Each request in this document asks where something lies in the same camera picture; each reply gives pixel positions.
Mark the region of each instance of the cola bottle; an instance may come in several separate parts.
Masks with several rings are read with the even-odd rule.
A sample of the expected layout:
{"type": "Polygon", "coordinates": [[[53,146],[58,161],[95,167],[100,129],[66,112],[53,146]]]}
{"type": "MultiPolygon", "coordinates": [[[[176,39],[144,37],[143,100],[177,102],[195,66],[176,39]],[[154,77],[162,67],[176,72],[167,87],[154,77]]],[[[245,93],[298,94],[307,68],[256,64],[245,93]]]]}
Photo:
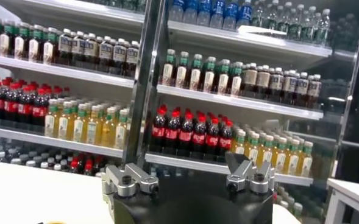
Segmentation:
{"type": "Polygon", "coordinates": [[[165,134],[165,118],[166,111],[163,108],[158,110],[158,115],[154,119],[152,126],[152,138],[149,146],[149,151],[162,152],[162,143],[165,134]]]}
{"type": "Polygon", "coordinates": [[[180,112],[177,110],[174,110],[171,114],[171,119],[165,130],[165,147],[163,153],[171,155],[176,154],[178,131],[180,127],[179,114],[180,112]]]}
{"type": "Polygon", "coordinates": [[[179,156],[189,157],[192,135],[193,135],[193,115],[191,113],[186,113],[185,121],[183,122],[179,133],[179,146],[177,153],[179,156]]]}

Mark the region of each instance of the white label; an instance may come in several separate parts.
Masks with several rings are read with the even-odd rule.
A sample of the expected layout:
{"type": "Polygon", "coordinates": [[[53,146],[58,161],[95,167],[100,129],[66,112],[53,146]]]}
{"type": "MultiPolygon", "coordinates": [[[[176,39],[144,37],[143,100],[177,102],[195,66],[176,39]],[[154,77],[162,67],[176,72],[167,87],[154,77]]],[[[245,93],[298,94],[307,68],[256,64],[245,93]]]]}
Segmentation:
{"type": "Polygon", "coordinates": [[[55,127],[55,117],[52,115],[45,116],[45,136],[53,138],[55,127]]]}
{"type": "Polygon", "coordinates": [[[309,171],[311,170],[311,166],[312,166],[312,158],[306,157],[304,159],[304,162],[302,163],[302,172],[301,172],[302,177],[309,177],[309,171]]]}
{"type": "Polygon", "coordinates": [[[0,56],[6,57],[9,51],[10,37],[4,33],[1,34],[0,40],[0,56]]]}
{"type": "Polygon", "coordinates": [[[241,85],[241,77],[235,76],[232,80],[232,88],[230,94],[233,96],[238,96],[240,91],[240,85],[241,85]]]}
{"type": "Polygon", "coordinates": [[[214,72],[205,73],[204,92],[210,93],[214,78],[215,78],[214,72]]]}
{"type": "Polygon", "coordinates": [[[177,80],[175,81],[175,87],[183,88],[185,86],[186,67],[180,66],[177,71],[177,80]]]}
{"type": "Polygon", "coordinates": [[[191,70],[191,78],[190,78],[190,90],[197,90],[199,76],[201,75],[201,71],[199,69],[191,70]]]}
{"type": "Polygon", "coordinates": [[[96,135],[96,124],[94,122],[89,122],[87,125],[87,144],[95,143],[96,135]]]}
{"type": "Polygon", "coordinates": [[[279,153],[277,156],[277,162],[275,164],[275,172],[282,173],[283,165],[285,163],[286,155],[284,153],[279,153]]]}
{"type": "Polygon", "coordinates": [[[290,156],[288,175],[296,174],[298,162],[299,162],[299,157],[297,155],[290,156]]]}
{"type": "Polygon", "coordinates": [[[227,74],[220,75],[219,80],[218,80],[217,94],[226,93],[228,79],[229,79],[229,76],[227,74]]]}
{"type": "Polygon", "coordinates": [[[171,64],[165,64],[163,68],[163,80],[162,84],[169,86],[171,85],[171,75],[172,75],[173,66],[171,64]]]}

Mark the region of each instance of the bottle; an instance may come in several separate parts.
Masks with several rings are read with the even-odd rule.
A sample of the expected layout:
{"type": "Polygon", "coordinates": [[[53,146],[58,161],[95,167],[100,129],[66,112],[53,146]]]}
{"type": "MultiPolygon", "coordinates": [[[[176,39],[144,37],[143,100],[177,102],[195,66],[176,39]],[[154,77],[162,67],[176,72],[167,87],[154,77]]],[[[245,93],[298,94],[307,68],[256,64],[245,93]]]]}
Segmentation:
{"type": "Polygon", "coordinates": [[[216,0],[215,6],[211,13],[210,24],[211,28],[222,29],[222,23],[224,22],[224,12],[226,10],[225,0],[216,0]]]}
{"type": "Polygon", "coordinates": [[[252,16],[251,25],[262,27],[265,17],[265,0],[259,0],[258,5],[254,7],[254,15],[252,16]]]}
{"type": "Polygon", "coordinates": [[[187,64],[188,64],[189,53],[182,51],[180,53],[180,60],[177,68],[175,87],[184,88],[186,87],[187,77],[187,64]]]}
{"type": "Polygon", "coordinates": [[[227,5],[224,15],[224,24],[222,25],[223,30],[236,30],[238,9],[238,0],[231,0],[231,2],[227,5]]]}
{"type": "Polygon", "coordinates": [[[330,30],[330,10],[324,9],[319,24],[316,26],[315,44],[325,46],[327,43],[328,32],[330,30]]]}
{"type": "Polygon", "coordinates": [[[201,84],[203,92],[210,93],[213,91],[213,81],[215,79],[215,57],[208,57],[207,61],[204,64],[205,72],[201,77],[201,84]]]}
{"type": "Polygon", "coordinates": [[[230,61],[228,59],[222,60],[217,84],[217,94],[223,95],[227,91],[229,63],[230,61]]]}
{"type": "Polygon", "coordinates": [[[59,133],[59,114],[57,111],[57,100],[49,100],[49,113],[45,116],[45,136],[57,138],[59,133]]]}
{"type": "Polygon", "coordinates": [[[63,34],[59,36],[59,60],[60,65],[69,65],[71,59],[72,37],[69,29],[63,29],[63,34]]]}
{"type": "Polygon", "coordinates": [[[174,0],[174,3],[169,11],[169,20],[182,22],[184,7],[185,0],[174,0]]]}
{"type": "Polygon", "coordinates": [[[193,63],[191,64],[190,85],[189,85],[190,90],[197,91],[200,88],[201,64],[202,64],[202,55],[195,54],[193,63]]]}
{"type": "Polygon", "coordinates": [[[211,0],[200,0],[198,5],[198,26],[209,26],[211,0]]]}
{"type": "Polygon", "coordinates": [[[159,153],[162,152],[166,124],[165,114],[166,111],[163,108],[159,108],[158,114],[156,115],[152,125],[152,137],[151,143],[149,144],[149,151],[159,153]]]}

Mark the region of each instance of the juice bottle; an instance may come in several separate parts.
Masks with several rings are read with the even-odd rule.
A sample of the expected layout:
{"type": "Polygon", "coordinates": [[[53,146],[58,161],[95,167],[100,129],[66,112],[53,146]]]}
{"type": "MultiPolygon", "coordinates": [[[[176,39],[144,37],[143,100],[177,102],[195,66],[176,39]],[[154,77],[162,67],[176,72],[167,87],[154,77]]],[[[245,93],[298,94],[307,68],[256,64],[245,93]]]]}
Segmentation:
{"type": "Polygon", "coordinates": [[[57,113],[57,100],[49,100],[49,112],[45,116],[45,136],[57,138],[59,133],[59,114],[57,113]]]}
{"type": "Polygon", "coordinates": [[[312,165],[312,147],[312,142],[304,142],[304,153],[302,154],[302,156],[300,156],[296,175],[302,177],[309,177],[309,172],[312,165]]]}
{"type": "Polygon", "coordinates": [[[272,142],[274,140],[274,137],[271,135],[266,135],[265,137],[265,146],[260,149],[258,160],[257,160],[257,166],[261,167],[263,162],[267,161],[271,163],[272,159],[272,142]]]}
{"type": "Polygon", "coordinates": [[[59,119],[59,138],[71,141],[74,132],[74,119],[72,116],[72,103],[64,102],[63,114],[59,119]]]}
{"type": "Polygon", "coordinates": [[[115,138],[115,146],[116,149],[124,149],[125,147],[125,139],[127,136],[127,116],[128,112],[125,109],[122,109],[119,112],[119,122],[116,126],[116,138],[115,138]]]}
{"type": "Polygon", "coordinates": [[[116,136],[116,126],[114,124],[115,109],[110,107],[107,109],[106,121],[102,128],[102,146],[114,147],[116,136]]]}
{"type": "Polygon", "coordinates": [[[290,145],[290,152],[288,152],[286,155],[286,161],[283,166],[283,173],[288,175],[294,175],[296,174],[297,165],[299,162],[299,152],[298,152],[298,146],[300,142],[298,140],[293,139],[291,141],[290,145]]]}
{"type": "Polygon", "coordinates": [[[99,117],[99,106],[93,106],[91,117],[88,119],[87,144],[100,145],[102,138],[102,122],[99,117]]]}
{"type": "Polygon", "coordinates": [[[86,143],[87,139],[87,106],[85,104],[79,104],[78,106],[78,117],[74,121],[74,142],[86,143]]]}

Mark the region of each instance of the display shelf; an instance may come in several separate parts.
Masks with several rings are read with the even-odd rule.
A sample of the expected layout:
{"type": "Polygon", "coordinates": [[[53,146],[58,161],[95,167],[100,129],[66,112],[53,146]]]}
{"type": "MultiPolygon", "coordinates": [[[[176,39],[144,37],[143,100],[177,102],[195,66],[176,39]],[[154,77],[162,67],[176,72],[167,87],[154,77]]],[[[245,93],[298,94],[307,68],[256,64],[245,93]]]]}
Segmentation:
{"type": "Polygon", "coordinates": [[[57,138],[49,138],[40,135],[33,135],[30,133],[23,133],[20,131],[6,130],[0,128],[0,137],[16,139],[20,141],[33,142],[37,144],[50,145],[53,147],[61,147],[65,149],[77,150],[81,152],[94,153],[105,156],[113,156],[122,158],[123,151],[119,149],[112,149],[96,145],[83,144],[78,142],[71,142],[57,138]]]}
{"type": "Polygon", "coordinates": [[[24,60],[17,60],[14,58],[1,57],[1,56],[0,56],[0,66],[4,66],[8,68],[25,69],[25,70],[42,72],[51,75],[59,75],[63,77],[81,79],[91,82],[122,86],[126,88],[133,87],[133,80],[131,79],[124,79],[121,77],[104,75],[100,73],[95,73],[94,71],[83,71],[83,70],[73,69],[71,67],[64,68],[54,65],[44,65],[41,63],[34,63],[24,60]]]}
{"type": "MultiPolygon", "coordinates": [[[[203,163],[200,161],[193,161],[187,159],[173,158],[163,155],[156,155],[151,153],[145,154],[145,160],[149,163],[161,164],[166,166],[182,167],[186,169],[200,170],[213,173],[231,174],[228,166],[223,166],[213,163],[203,163]]],[[[279,183],[294,184],[300,186],[310,186],[313,182],[312,178],[297,177],[284,174],[275,174],[275,180],[279,183]]]]}
{"type": "Polygon", "coordinates": [[[272,102],[267,102],[264,100],[222,96],[217,94],[203,93],[203,92],[175,88],[175,87],[164,86],[164,85],[158,85],[157,91],[158,93],[169,94],[173,96],[180,96],[190,99],[221,103],[221,104],[226,104],[236,107],[260,110],[269,113],[276,113],[276,114],[300,117],[300,118],[311,119],[311,120],[319,120],[323,117],[323,113],[320,111],[310,111],[301,108],[288,107],[272,102]]]}

